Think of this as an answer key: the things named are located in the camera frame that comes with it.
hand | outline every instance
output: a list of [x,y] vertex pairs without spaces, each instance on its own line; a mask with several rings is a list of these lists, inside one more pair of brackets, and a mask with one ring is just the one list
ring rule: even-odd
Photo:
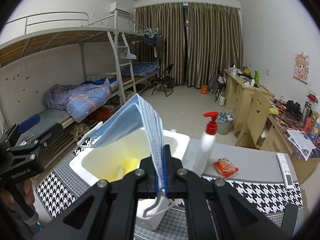
[[[26,179],[23,183],[23,191],[26,193],[24,197],[24,201],[28,204],[31,205],[35,202],[35,196],[33,194],[33,189],[32,189],[32,181],[31,179]],[[7,191],[4,188],[0,188],[0,197],[4,204],[10,208],[12,211],[15,211],[12,204],[14,203],[14,199],[9,191]]]

remote control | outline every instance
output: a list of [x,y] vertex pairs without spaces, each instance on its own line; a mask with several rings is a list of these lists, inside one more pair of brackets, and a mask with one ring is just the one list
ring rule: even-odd
[[285,155],[283,153],[277,153],[277,159],[281,168],[282,177],[284,179],[284,186],[286,189],[294,188],[291,172],[289,170],[289,166],[287,163],[287,160],[285,158]]

red packet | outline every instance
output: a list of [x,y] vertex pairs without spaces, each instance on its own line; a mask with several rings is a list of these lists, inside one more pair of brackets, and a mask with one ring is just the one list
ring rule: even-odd
[[234,166],[227,158],[222,158],[212,163],[217,173],[219,173],[223,178],[227,179],[233,174],[239,171],[239,169]]

orange bucket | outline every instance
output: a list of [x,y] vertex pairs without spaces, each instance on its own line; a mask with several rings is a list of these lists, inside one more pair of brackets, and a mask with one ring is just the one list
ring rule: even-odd
[[201,94],[206,95],[208,93],[208,86],[207,85],[202,85],[201,86]]

wooden chair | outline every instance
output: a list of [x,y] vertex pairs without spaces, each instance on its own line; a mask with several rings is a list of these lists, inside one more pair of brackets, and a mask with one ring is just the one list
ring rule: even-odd
[[242,128],[236,146],[241,146],[240,141],[250,133],[254,147],[260,149],[264,139],[261,134],[265,128],[270,109],[270,100],[262,93],[255,90],[252,97],[252,106],[247,123]]

